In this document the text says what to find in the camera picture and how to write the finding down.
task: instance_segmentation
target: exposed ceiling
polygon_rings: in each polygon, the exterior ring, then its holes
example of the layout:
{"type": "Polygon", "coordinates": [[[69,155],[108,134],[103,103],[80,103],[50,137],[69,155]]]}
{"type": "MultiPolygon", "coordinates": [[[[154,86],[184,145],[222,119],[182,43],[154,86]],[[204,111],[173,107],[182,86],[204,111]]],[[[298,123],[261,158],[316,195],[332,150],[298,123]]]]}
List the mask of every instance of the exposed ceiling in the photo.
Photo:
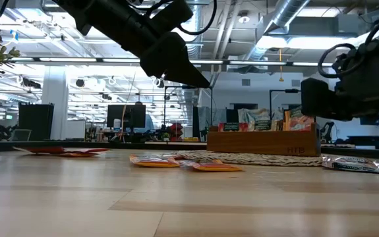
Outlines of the exposed ceiling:
{"type": "MultiPolygon", "coordinates": [[[[3,37],[4,45],[8,48],[16,47],[20,50],[23,57],[134,57],[132,53],[124,51],[120,45],[117,45],[95,28],[92,28],[87,36],[81,35],[75,27],[74,18],[69,16],[50,0],[44,0],[42,5],[39,1],[34,1],[32,3],[33,5],[27,5],[31,3],[24,0],[16,0],[14,2],[20,7],[8,8],[5,11],[5,14],[0,19],[1,36],[3,37]]],[[[201,23],[198,27],[202,28],[210,19],[213,7],[212,3],[210,4],[207,0],[188,2],[191,4],[195,15],[200,14],[201,23]]],[[[225,1],[218,1],[218,11],[214,23],[202,36],[195,38],[194,36],[185,35],[178,30],[176,32],[184,38],[190,49],[199,49],[199,53],[195,51],[196,53],[191,54],[192,58],[211,59],[216,44],[216,38],[219,33],[220,23],[226,20],[227,28],[233,14],[245,12],[245,15],[249,17],[249,21],[241,23],[238,21],[239,16],[235,18],[236,21],[233,25],[229,41],[223,52],[224,59],[246,55],[257,45],[266,49],[262,59],[269,61],[317,62],[324,50],[314,49],[314,47],[312,47],[313,43],[306,43],[306,49],[302,48],[304,47],[302,45],[299,46],[299,43],[298,45],[294,43],[290,44],[291,39],[298,38],[299,36],[283,37],[272,35],[273,37],[284,38],[285,42],[288,42],[281,48],[281,51],[272,49],[270,46],[265,46],[264,42],[261,45],[260,43],[257,44],[259,40],[256,34],[258,22],[260,22],[263,16],[273,13],[276,2],[277,1],[274,0],[241,1],[239,11],[234,13],[233,9],[235,8],[236,2],[232,1],[227,19],[223,19],[225,1]]],[[[151,5],[152,3],[153,1],[145,1],[143,4],[151,5]]],[[[361,28],[362,31],[365,31],[365,29],[369,28],[369,24],[365,23],[365,21],[367,21],[365,19],[371,19],[372,12],[376,11],[379,11],[379,0],[312,0],[298,14],[297,19],[293,21],[293,27],[291,29],[293,29],[293,32],[295,30],[299,31],[300,28],[304,28],[303,30],[307,31],[308,26],[305,25],[305,21],[314,21],[312,18],[315,18],[315,21],[321,18],[327,18],[328,21],[341,13],[345,13],[358,19],[358,27],[361,28]],[[363,13],[369,13],[369,17],[367,14],[358,17],[358,14],[363,13]]],[[[189,30],[195,30],[196,27],[196,21],[194,19],[184,24],[184,28],[189,30]]],[[[313,36],[315,30],[310,31],[311,33],[308,37],[313,36]]],[[[345,36],[340,40],[346,38],[354,39],[355,36],[345,36]]],[[[338,53],[340,53],[340,51],[332,53],[328,57],[328,62],[332,62],[338,53]]],[[[19,83],[22,80],[21,78],[27,78],[44,86],[44,67],[44,65],[32,64],[15,65],[14,68],[4,67],[3,69],[6,70],[6,74],[3,78],[0,78],[0,90],[28,91],[29,88],[25,88],[19,83]]],[[[210,67],[203,66],[200,70],[206,70],[207,72],[205,72],[204,75],[206,75],[207,78],[209,77],[210,67]]],[[[316,69],[310,67],[284,66],[282,68],[282,75],[280,74],[281,69],[279,66],[261,68],[259,73],[248,73],[245,75],[236,72],[226,72],[226,68],[222,71],[216,83],[216,90],[269,90],[292,88],[292,80],[302,80],[304,77],[314,74],[316,69]],[[286,78],[285,82],[279,82],[281,77],[286,78]],[[251,79],[251,86],[249,88],[242,86],[242,79],[251,79]]],[[[71,65],[67,66],[67,75],[71,79],[71,96],[69,97],[69,114],[71,118],[80,117],[103,121],[103,118],[105,118],[104,114],[107,111],[104,106],[108,103],[142,101],[150,107],[151,104],[156,104],[156,108],[150,108],[149,114],[153,115],[154,122],[157,125],[161,124],[163,116],[162,93],[164,89],[158,88],[155,85],[155,78],[147,77],[140,67],[71,65]],[[76,80],[78,79],[85,80],[89,84],[97,86],[79,88],[76,86],[76,80]],[[102,99],[101,95],[96,93],[99,91],[104,91],[105,93],[131,93],[132,96],[129,96],[127,99],[125,95],[114,95],[112,96],[112,100],[106,100],[102,99]],[[79,94],[80,92],[94,92],[94,94],[83,95],[79,94]]],[[[179,84],[173,82],[165,82],[165,84],[166,86],[179,86],[179,84]]],[[[41,98],[41,90],[34,91],[35,93],[0,93],[0,102],[6,104],[9,104],[8,101],[13,101],[14,103],[18,101],[38,102],[41,98]]],[[[170,115],[168,115],[169,112],[167,112],[167,120],[178,120],[183,123],[191,124],[190,106],[197,102],[197,94],[198,92],[196,90],[189,90],[187,93],[184,93],[181,89],[175,90],[167,107],[170,108],[170,106],[173,105],[176,108],[170,109],[170,115]]]]}

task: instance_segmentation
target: woven mat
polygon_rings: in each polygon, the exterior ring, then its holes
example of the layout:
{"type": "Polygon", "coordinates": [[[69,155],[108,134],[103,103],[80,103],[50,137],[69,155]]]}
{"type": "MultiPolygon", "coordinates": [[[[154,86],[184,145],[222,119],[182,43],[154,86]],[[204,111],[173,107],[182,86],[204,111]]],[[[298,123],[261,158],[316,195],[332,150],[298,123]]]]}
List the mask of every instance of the woven mat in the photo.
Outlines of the woven mat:
{"type": "Polygon", "coordinates": [[[322,157],[296,157],[290,155],[260,155],[250,153],[220,153],[212,151],[178,151],[174,154],[185,159],[219,159],[224,163],[241,165],[274,165],[288,167],[319,167],[322,157]]]}

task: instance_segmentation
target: wooden table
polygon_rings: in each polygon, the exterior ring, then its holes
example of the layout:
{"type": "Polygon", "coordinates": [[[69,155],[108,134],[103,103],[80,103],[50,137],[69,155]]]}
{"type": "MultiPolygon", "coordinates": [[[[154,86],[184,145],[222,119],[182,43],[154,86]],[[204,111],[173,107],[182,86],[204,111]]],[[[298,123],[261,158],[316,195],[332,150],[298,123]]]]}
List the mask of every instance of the wooden table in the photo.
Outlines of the wooden table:
{"type": "Polygon", "coordinates": [[[379,236],[379,174],[320,167],[205,173],[0,153],[0,236],[379,236]]]}

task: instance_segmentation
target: chip bag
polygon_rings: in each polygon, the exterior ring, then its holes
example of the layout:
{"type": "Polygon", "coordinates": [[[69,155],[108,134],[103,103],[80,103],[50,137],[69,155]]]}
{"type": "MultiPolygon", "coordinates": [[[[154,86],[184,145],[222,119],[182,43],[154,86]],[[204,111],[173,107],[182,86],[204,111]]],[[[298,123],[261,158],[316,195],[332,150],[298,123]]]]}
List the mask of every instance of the chip bag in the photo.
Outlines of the chip bag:
{"type": "Polygon", "coordinates": [[[340,171],[373,172],[379,174],[379,162],[362,157],[323,157],[322,166],[340,171]]]}
{"type": "Polygon", "coordinates": [[[179,167],[178,162],[176,162],[172,155],[131,155],[129,160],[132,164],[142,167],[179,167]]]}
{"type": "Polygon", "coordinates": [[[243,171],[241,168],[234,165],[223,164],[219,159],[213,159],[211,161],[201,161],[199,163],[191,163],[194,169],[199,171],[212,171],[212,172],[232,172],[243,171]]]}

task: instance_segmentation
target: wooden tray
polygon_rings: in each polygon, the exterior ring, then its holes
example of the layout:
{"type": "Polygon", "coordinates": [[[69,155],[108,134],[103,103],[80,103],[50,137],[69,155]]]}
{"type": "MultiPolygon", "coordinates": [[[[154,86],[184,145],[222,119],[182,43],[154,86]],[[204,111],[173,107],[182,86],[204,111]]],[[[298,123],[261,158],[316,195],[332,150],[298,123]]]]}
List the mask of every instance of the wooden tray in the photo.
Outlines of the wooden tray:
{"type": "Polygon", "coordinates": [[[311,131],[209,132],[207,150],[266,155],[321,155],[317,125],[311,131]]]}

